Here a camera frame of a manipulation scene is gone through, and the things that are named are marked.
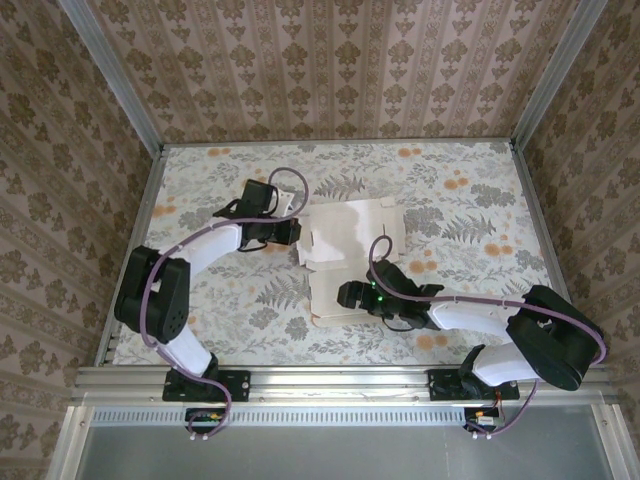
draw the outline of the purple cable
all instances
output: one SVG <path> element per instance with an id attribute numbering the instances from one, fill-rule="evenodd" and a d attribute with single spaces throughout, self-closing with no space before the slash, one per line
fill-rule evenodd
<path id="1" fill-rule="evenodd" d="M 220 223 L 216 223 L 216 224 L 211 225 L 211 226 L 206 226 L 203 229 L 198 230 L 194 234 L 192 234 L 192 235 L 188 236 L 186 239 L 182 240 L 177 245 L 171 247 L 169 250 L 167 250 L 165 253 L 163 253 L 160 256 L 158 261 L 153 265 L 153 268 L 151 269 L 151 272 L 149 273 L 149 277 L 147 278 L 147 283 L 145 284 L 144 291 L 142 293 L 142 305 L 140 307 L 140 335 L 142 336 L 142 341 L 144 342 L 144 344 L 147 347 L 155 350 L 155 352 L 160 356 L 160 358 L 162 358 L 172 368 L 174 368 L 176 371 L 178 371 L 179 373 L 181 373 L 185 377 L 187 377 L 190 380 L 193 380 L 195 382 L 200 382 L 200 383 L 206 383 L 206 384 L 209 384 L 209 385 L 213 385 L 214 387 L 216 387 L 220 391 L 222 391 L 222 393 L 225 396 L 227 408 L 225 410 L 224 415 L 220 419 L 220 422 L 218 423 L 218 425 L 216 427 L 214 427 L 213 430 L 211 430 L 211 432 L 209 432 L 209 434 L 208 434 L 209 436 L 213 436 L 216 433 L 218 433 L 222 429 L 222 427 L 225 425 L 225 422 L 226 422 L 227 418 L 229 417 L 229 413 L 231 412 L 231 404 L 232 404 L 231 394 L 229 393 L 229 390 L 227 390 L 227 388 L 224 385 L 222 385 L 221 383 L 216 382 L 215 380 L 210 380 L 208 378 L 198 377 L 198 376 L 192 374 L 191 372 L 185 370 L 184 368 L 182 368 L 182 367 L 180 367 L 178 365 L 174 365 L 173 364 L 173 360 L 171 359 L 171 357 L 169 357 L 164 352 L 162 352 L 158 348 L 158 346 L 159 346 L 158 342 L 153 340 L 149 336 L 149 334 L 147 332 L 147 307 L 149 305 L 149 297 L 151 296 L 151 287 L 153 286 L 153 281 L 156 278 L 156 275 L 160 271 L 160 267 L 162 267 L 162 264 L 167 260 L 167 258 L 169 258 L 171 255 L 173 255 L 177 251 L 181 250 L 185 246 L 189 245 L 191 242 L 193 242 L 195 239 L 201 237 L 205 233 L 208 233 L 208 232 L 211 232 L 213 230 L 216 230 L 217 228 L 226 227 L 228 225 L 239 225 L 239 224 L 243 224 L 243 223 L 279 223 L 279 222 L 282 222 L 282 221 L 285 221 L 285 220 L 291 220 L 292 218 L 296 217 L 296 215 L 298 215 L 302 211 L 302 209 L 306 206 L 307 202 L 309 201 L 309 184 L 307 183 L 307 179 L 304 178 L 304 176 L 299 171 L 297 171 L 297 170 L 295 170 L 293 168 L 289 168 L 289 167 L 276 168 L 269 175 L 268 182 L 271 184 L 271 181 L 273 180 L 273 177 L 275 176 L 275 174 L 277 174 L 279 172 L 284 172 L 284 171 L 290 172 L 290 173 L 293 173 L 294 175 L 296 175 L 302 181 L 302 184 L 304 186 L 304 198 L 302 199 L 302 203 L 300 204 L 300 206 L 295 211 L 293 211 L 289 215 L 286 215 L 286 216 L 280 217 L 280 218 L 239 218 L 239 219 L 232 219 L 232 220 L 224 220 L 224 221 L 222 221 Z"/>
<path id="2" fill-rule="evenodd" d="M 585 332 L 587 335 L 589 335 L 591 338 L 593 338 L 596 341 L 596 343 L 598 344 L 598 348 L 600 349 L 600 352 L 599 352 L 599 355 L 591 362 L 591 365 L 598 364 L 602 360 L 604 360 L 604 357 L 607 354 L 607 346 L 605 345 L 604 340 L 598 334 L 598 332 L 594 331 L 593 329 L 589 328 L 588 326 L 584 325 L 583 323 L 580 323 L 575 318 L 572 318 L 572 317 L 570 317 L 568 315 L 565 315 L 563 313 L 559 313 L 559 312 L 555 312 L 553 310 L 549 310 L 548 308 L 538 307 L 536 305 L 529 305 L 529 304 L 524 303 L 524 302 L 515 302 L 513 300 L 504 300 L 503 301 L 503 300 L 493 299 L 493 298 L 480 298 L 480 297 L 457 296 L 457 295 L 456 296 L 443 296 L 443 297 L 418 297 L 418 296 L 414 296 L 414 295 L 404 295 L 404 294 L 402 294 L 400 292 L 395 291 L 391 287 L 388 287 L 387 285 L 385 285 L 385 283 L 378 276 L 378 274 L 376 273 L 375 268 L 374 268 L 373 252 L 374 252 L 376 246 L 378 245 L 378 243 L 381 240 L 386 240 L 389 243 L 387 251 L 382 256 L 381 259 L 384 260 L 391 253 L 391 249 L 393 248 L 393 240 L 391 240 L 391 237 L 389 237 L 388 235 L 381 235 L 378 238 L 376 238 L 373 241 L 373 243 L 371 244 L 371 248 L 369 249 L 369 270 L 371 271 L 371 275 L 373 276 L 374 280 L 376 281 L 376 285 L 380 286 L 380 288 L 382 288 L 385 292 L 393 295 L 394 297 L 400 298 L 402 300 L 409 300 L 409 301 L 412 301 L 412 302 L 438 303 L 438 302 L 452 302 L 453 301 L 453 302 L 481 303 L 481 304 L 485 304 L 485 305 L 498 305 L 498 306 L 501 305 L 501 306 L 503 306 L 505 308 L 506 307 L 525 308 L 527 310 L 531 310 L 531 311 L 534 311 L 534 312 L 542 313 L 542 314 L 547 315 L 549 317 L 556 318 L 558 320 L 562 320 L 564 322 L 570 323 L 571 325 L 573 325 L 573 326 L 579 328 L 580 330 L 582 330 L 583 332 Z M 527 407 L 531 403 L 531 400 L 533 400 L 534 395 L 538 391 L 538 385 L 539 385 L 539 381 L 538 381 L 538 379 L 536 379 L 534 384 L 533 384 L 533 388 L 531 389 L 531 393 L 529 394 L 529 396 L 527 397 L 525 402 L 522 404 L 522 407 L 520 408 L 520 410 L 518 410 L 518 413 L 509 422 L 507 422 L 503 427 L 497 428 L 493 432 L 488 432 L 488 431 L 486 431 L 485 429 L 483 429 L 482 427 L 480 427 L 479 425 L 477 425 L 475 423 L 467 422 L 467 424 L 470 425 L 471 427 L 475 428 L 478 432 L 480 432 L 481 435 L 483 435 L 485 437 L 487 435 L 499 435 L 499 434 L 501 434 L 503 432 L 506 432 L 507 430 L 509 430 L 520 419 L 520 417 L 522 416 L 524 411 L 527 409 Z"/>

